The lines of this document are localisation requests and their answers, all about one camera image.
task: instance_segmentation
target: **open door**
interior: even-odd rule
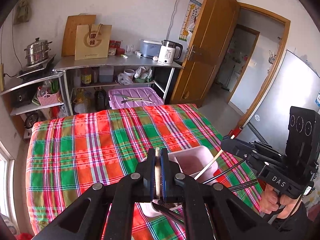
[[[239,11],[236,0],[204,0],[171,104],[202,105],[229,46]]]

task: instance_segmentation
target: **green bowl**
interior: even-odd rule
[[[141,78],[134,78],[136,83],[145,83],[146,80],[145,79],[141,79]]]

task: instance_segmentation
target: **black sleeve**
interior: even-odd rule
[[[285,219],[275,219],[272,223],[277,229],[284,223]],[[282,240],[303,240],[311,225],[311,221],[307,217],[307,210],[301,203],[298,210],[288,218],[287,222],[281,227],[280,232]]]

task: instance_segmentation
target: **metal screw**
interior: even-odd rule
[[[130,175],[130,177],[131,177],[131,179],[139,179],[139,178],[140,178],[140,174],[137,173],[137,172],[135,172],[135,173],[132,173],[132,174]]]
[[[223,185],[221,183],[215,183],[215,184],[213,184],[213,188],[215,190],[220,191],[220,190],[223,190]]]
[[[92,185],[92,188],[93,188],[94,190],[99,190],[99,189],[102,189],[102,186],[103,186],[102,183],[97,182],[97,183],[95,183],[95,184]]]
[[[177,173],[176,179],[184,179],[186,176],[183,173]]]

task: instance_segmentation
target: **paper gift bag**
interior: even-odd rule
[[[112,25],[78,25],[75,60],[108,57]]]

